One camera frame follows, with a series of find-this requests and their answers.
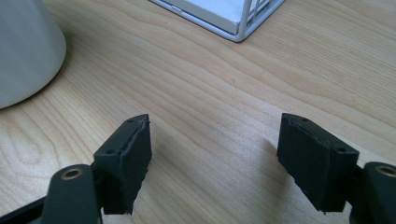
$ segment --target black plastic part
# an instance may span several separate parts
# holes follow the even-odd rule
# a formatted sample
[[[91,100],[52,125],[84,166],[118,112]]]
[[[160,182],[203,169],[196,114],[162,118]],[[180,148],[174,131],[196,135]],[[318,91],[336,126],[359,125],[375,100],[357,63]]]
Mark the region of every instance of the black plastic part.
[[[3,217],[0,217],[0,224],[15,224],[15,223],[38,224],[41,218],[41,212],[43,210],[45,199],[46,198],[41,198],[9,214],[6,214]]]
[[[94,170],[105,182],[105,214],[132,214],[151,160],[149,115],[123,122],[93,156]]]
[[[91,166],[69,166],[52,177],[41,223],[102,223]]]
[[[373,224],[373,216],[367,206],[364,183],[362,182],[363,169],[357,167],[351,179],[351,191],[347,201],[352,205],[349,222],[351,224]]]
[[[368,162],[363,169],[362,182],[374,223],[396,223],[396,167]]]
[[[282,114],[277,156],[317,210],[343,211],[359,151],[309,119]]]

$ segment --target white cup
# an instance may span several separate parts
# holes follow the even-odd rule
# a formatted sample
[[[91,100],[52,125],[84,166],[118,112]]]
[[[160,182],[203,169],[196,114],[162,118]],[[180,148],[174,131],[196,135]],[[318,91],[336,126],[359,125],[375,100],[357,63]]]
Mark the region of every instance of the white cup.
[[[65,53],[64,34],[41,0],[0,0],[0,108],[48,84]]]

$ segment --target screw hole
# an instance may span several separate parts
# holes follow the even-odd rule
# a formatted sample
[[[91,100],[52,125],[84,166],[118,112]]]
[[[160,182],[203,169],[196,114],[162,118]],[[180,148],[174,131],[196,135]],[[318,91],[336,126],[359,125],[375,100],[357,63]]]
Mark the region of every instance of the screw hole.
[[[396,177],[396,169],[395,168],[392,168],[389,166],[383,166],[383,165],[376,166],[375,168],[379,173],[381,173],[383,175],[387,175],[390,177]]]
[[[113,154],[114,152],[116,152],[114,149],[109,149],[108,151],[106,151],[106,154]]]
[[[80,175],[82,175],[82,170],[81,169],[72,168],[72,169],[69,169],[69,170],[65,171],[62,174],[61,178],[63,180],[70,180],[70,179],[74,179],[74,178],[76,178],[76,177],[78,177]]]

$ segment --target wood grain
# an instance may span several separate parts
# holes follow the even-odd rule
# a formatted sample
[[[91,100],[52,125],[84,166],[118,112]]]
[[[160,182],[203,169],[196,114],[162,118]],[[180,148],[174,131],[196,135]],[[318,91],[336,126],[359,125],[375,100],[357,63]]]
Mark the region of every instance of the wood grain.
[[[286,1],[235,44],[137,0],[44,1],[67,42],[33,97],[0,110],[0,215],[149,113],[153,159],[130,216],[105,223],[347,223],[276,158],[283,112],[396,163],[396,3]]]

